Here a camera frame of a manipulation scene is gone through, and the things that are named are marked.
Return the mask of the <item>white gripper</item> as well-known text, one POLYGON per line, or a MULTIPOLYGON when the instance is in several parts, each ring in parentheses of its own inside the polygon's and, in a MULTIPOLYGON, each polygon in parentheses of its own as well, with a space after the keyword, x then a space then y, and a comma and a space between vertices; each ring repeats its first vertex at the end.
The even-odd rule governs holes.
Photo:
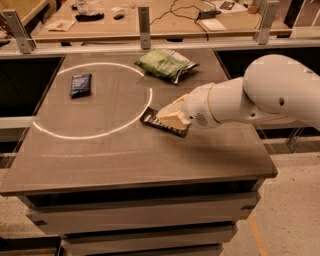
POLYGON ((199 86, 189 94, 177 98, 172 104, 162 108, 156 117, 161 124, 185 130, 191 123, 197 129, 209 129, 219 126, 209 106, 210 90, 213 83, 199 86))

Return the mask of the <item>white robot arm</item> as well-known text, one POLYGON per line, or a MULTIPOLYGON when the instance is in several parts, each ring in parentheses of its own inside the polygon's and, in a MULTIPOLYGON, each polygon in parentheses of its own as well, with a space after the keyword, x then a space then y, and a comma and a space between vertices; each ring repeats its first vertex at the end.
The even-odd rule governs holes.
POLYGON ((157 119, 177 129, 294 121, 320 129, 320 76, 287 56, 265 55, 241 77, 208 83, 181 96, 162 108, 157 119))

